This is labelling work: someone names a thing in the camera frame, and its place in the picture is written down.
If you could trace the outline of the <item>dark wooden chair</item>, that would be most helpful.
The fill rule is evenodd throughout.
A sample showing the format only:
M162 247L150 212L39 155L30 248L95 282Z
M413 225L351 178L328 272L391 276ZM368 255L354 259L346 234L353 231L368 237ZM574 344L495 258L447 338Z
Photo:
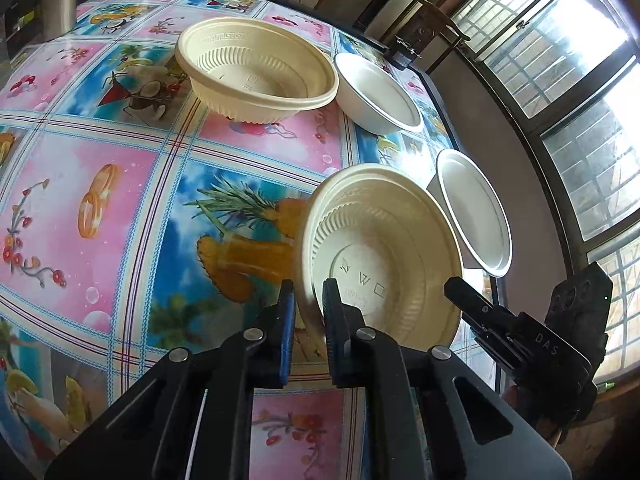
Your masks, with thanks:
M452 32L456 39L424 70L427 75L431 75L462 41L468 42L471 37L462 32L452 18L442 12L438 6L428 0L411 0L386 32L387 48L384 53L386 62L398 70L405 70L420 58L421 53L432 40L439 37L446 29Z

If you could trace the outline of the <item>beige ribbed plastic bowl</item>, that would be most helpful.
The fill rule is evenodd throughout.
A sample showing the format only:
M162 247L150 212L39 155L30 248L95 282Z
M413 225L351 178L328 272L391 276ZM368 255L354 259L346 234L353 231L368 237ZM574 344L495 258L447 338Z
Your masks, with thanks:
M310 340L326 353L322 285L402 346L448 346L461 312L444 295L462 273L454 231L433 196L400 171L360 164L312 192L294 240L294 285Z

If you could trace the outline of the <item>white paper bowl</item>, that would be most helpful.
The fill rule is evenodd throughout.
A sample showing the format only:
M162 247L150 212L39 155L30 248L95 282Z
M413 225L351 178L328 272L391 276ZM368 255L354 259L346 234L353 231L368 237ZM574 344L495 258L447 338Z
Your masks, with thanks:
M512 263L511 230L502 203L480 167L465 154L446 148L437 155L427 191L454 230L463 266L503 278Z
M336 102L357 126L376 136L398 131L421 133L419 107L385 70L360 55L334 55L338 75Z

